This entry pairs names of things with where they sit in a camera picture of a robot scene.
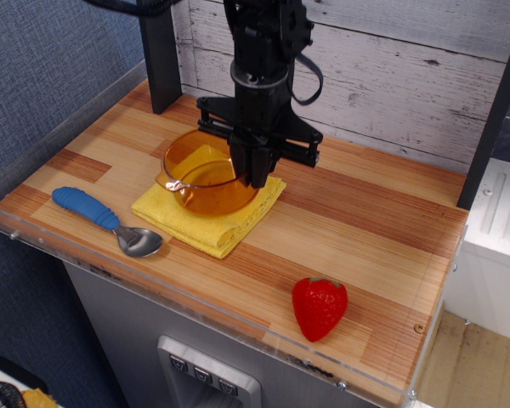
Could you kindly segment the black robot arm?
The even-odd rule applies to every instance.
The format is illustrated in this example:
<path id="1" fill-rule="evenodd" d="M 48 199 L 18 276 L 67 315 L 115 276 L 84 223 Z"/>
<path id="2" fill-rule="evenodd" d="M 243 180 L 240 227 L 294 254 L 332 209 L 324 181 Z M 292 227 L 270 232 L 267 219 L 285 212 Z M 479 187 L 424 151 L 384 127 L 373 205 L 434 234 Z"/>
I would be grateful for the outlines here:
<path id="1" fill-rule="evenodd" d="M 293 102 L 310 105 L 320 96 L 300 99 L 293 92 L 296 63 L 323 77 L 303 55 L 314 24 L 300 1 L 226 1 L 224 10 L 235 48 L 235 94 L 199 98 L 199 129 L 226 139 L 235 174 L 260 189 L 281 158 L 310 167 L 319 160 L 322 133 L 292 109 Z"/>

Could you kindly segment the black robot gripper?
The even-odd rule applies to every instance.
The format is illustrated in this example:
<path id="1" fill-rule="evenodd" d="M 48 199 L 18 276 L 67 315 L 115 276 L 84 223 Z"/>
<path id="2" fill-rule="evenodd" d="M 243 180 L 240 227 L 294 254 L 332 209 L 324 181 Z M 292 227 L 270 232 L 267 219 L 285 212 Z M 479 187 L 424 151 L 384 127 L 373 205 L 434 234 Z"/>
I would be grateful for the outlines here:
<path id="1" fill-rule="evenodd" d="M 196 100 L 199 129 L 227 140 L 235 176 L 244 185 L 263 188 L 281 158 L 317 164 L 322 133 L 293 111 L 291 100 L 286 82 L 271 88 L 236 84 L 233 97 Z"/>

